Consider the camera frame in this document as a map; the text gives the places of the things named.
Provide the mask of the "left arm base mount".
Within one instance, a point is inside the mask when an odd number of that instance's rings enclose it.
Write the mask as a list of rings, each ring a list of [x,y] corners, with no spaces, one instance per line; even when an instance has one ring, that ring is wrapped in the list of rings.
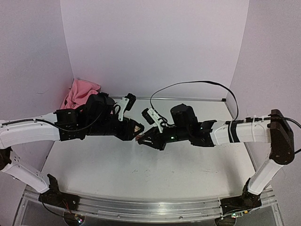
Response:
[[[49,179],[48,190],[39,195],[39,202],[68,210],[77,210],[80,197],[61,192],[57,179],[51,174],[47,174],[47,177]]]

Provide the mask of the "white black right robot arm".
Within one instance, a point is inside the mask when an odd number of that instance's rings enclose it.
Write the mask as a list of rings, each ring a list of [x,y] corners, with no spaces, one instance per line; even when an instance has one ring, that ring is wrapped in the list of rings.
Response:
[[[199,122],[193,108],[185,104],[173,107],[170,113],[174,123],[166,125],[154,109],[145,109],[142,115],[153,127],[141,135],[138,144],[160,151],[168,143],[186,140],[199,147],[250,142],[270,144],[267,160],[246,184],[246,191],[250,194],[260,195],[276,173],[294,160],[293,131],[288,119],[278,109],[267,116],[232,121]]]

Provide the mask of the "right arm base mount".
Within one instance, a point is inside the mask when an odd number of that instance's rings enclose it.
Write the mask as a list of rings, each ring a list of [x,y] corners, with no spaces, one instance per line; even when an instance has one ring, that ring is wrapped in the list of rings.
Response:
[[[250,193],[245,186],[240,196],[221,199],[222,215],[228,216],[238,212],[250,211],[261,207],[260,195]]]

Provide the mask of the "nail polish bottle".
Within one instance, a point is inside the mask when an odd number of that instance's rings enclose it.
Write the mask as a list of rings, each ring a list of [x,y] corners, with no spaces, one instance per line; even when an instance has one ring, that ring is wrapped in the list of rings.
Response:
[[[136,142],[141,144],[145,140],[145,134],[139,134],[135,137]]]

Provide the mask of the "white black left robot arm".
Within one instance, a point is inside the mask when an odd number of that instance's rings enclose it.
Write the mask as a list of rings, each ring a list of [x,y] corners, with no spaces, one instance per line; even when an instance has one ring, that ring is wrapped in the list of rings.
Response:
[[[63,202],[56,178],[44,175],[24,163],[12,150],[15,145],[38,141],[83,140],[87,136],[115,136],[131,141],[144,131],[144,126],[124,116],[136,101],[132,94],[119,102],[106,93],[92,94],[85,104],[75,109],[61,109],[31,119],[0,122],[0,170],[44,194],[52,205]]]

